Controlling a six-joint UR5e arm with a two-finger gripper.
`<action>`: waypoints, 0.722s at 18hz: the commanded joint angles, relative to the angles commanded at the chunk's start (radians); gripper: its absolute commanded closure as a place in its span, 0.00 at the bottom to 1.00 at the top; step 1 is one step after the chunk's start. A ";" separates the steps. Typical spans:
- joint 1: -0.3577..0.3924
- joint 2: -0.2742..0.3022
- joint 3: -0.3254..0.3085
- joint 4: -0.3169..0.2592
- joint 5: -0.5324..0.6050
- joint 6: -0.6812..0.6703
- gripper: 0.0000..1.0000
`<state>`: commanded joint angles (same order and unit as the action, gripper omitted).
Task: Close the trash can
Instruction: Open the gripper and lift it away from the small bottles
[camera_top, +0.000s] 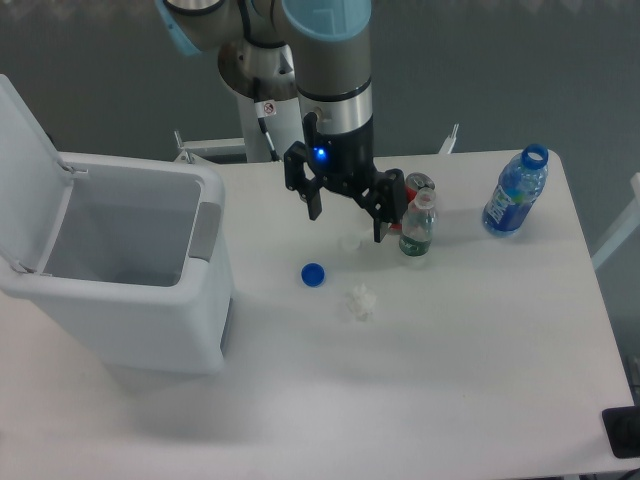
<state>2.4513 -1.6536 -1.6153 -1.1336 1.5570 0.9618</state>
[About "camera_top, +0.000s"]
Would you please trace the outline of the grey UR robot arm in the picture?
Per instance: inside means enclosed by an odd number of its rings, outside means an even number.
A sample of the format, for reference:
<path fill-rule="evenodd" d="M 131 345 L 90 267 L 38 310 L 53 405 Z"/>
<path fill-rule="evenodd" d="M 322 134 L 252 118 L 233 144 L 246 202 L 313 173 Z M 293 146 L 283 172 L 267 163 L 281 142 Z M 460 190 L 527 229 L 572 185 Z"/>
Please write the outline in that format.
<path fill-rule="evenodd" d="M 217 53 L 250 159 L 281 161 L 285 185 L 321 213 L 321 190 L 353 199 L 373 238 L 407 210 L 401 170 L 374 165 L 369 1 L 159 1 L 186 55 Z"/>

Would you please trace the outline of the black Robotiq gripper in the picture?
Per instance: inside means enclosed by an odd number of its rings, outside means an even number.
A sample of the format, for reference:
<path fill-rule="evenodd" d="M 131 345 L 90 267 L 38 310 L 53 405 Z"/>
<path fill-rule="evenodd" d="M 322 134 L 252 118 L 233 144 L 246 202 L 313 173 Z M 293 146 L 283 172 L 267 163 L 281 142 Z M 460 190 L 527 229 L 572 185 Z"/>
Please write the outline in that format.
<path fill-rule="evenodd" d="M 405 180 L 400 169 L 376 170 L 373 163 L 373 120 L 356 130 L 324 134 L 319 117 L 307 113 L 303 120 L 304 143 L 294 142 L 284 154 L 285 186 L 297 191 L 315 221 L 322 212 L 321 183 L 327 190 L 355 199 L 373 219 L 373 239 L 380 243 L 391 224 L 405 213 Z M 306 177 L 306 161 L 320 178 Z"/>

